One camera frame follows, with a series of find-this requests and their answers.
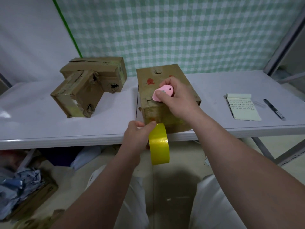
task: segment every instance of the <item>pink utility knife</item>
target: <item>pink utility knife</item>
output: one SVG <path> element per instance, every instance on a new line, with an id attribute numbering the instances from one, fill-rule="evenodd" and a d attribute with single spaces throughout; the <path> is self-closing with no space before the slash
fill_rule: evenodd
<path id="1" fill-rule="evenodd" d="M 162 91 L 165 92 L 167 95 L 172 96 L 173 95 L 173 87 L 166 84 L 163 85 L 161 88 L 158 88 L 154 91 L 153 95 L 152 95 L 152 99 L 158 102 L 162 102 L 157 96 L 156 96 L 156 91 Z"/>

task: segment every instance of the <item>brown cardboard box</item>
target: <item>brown cardboard box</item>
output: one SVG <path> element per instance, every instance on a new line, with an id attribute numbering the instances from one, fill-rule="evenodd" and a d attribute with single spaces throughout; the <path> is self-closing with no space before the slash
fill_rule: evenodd
<path id="1" fill-rule="evenodd" d="M 41 172 L 44 185 L 31 193 L 26 200 L 17 206 L 13 212 L 7 216 L 6 220 L 21 220 L 31 216 L 52 194 L 58 190 L 56 182 L 46 172 Z"/>
<path id="2" fill-rule="evenodd" d="M 159 88 L 159 84 L 171 76 L 176 77 L 187 85 L 193 93 L 196 102 L 200 105 L 201 99 L 177 64 L 137 69 L 141 112 L 144 123 L 148 124 L 151 121 L 164 123 L 167 133 L 187 131 L 191 129 L 188 124 L 175 117 L 166 104 L 152 99 L 152 95 Z"/>
<path id="3" fill-rule="evenodd" d="M 78 70 L 94 70 L 104 92 L 120 92 L 127 80 L 123 57 L 74 58 L 60 72 L 65 78 Z"/>
<path id="4" fill-rule="evenodd" d="M 98 74 L 79 70 L 69 76 L 52 93 L 67 117 L 91 117 L 104 91 Z"/>

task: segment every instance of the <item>pen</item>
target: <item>pen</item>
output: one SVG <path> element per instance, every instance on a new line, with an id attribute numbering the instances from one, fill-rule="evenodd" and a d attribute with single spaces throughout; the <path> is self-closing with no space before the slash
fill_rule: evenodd
<path id="1" fill-rule="evenodd" d="M 264 102 L 271 108 L 272 111 L 275 112 L 281 119 L 285 118 L 268 100 L 264 99 Z"/>

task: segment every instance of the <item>green gingham fabric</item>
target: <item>green gingham fabric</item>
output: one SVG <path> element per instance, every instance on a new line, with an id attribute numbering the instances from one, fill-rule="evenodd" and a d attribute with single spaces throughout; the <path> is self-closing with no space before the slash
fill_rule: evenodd
<path id="1" fill-rule="evenodd" d="M 56 0 L 83 57 L 185 73 L 261 70 L 305 0 Z"/>

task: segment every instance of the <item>clear packing tape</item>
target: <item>clear packing tape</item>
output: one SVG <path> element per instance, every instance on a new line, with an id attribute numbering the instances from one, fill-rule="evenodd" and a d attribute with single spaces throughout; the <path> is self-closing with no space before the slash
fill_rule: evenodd
<path id="1" fill-rule="evenodd" d="M 170 162 L 170 149 L 163 123 L 159 123 L 150 132 L 149 136 L 150 158 L 152 165 L 159 165 Z"/>

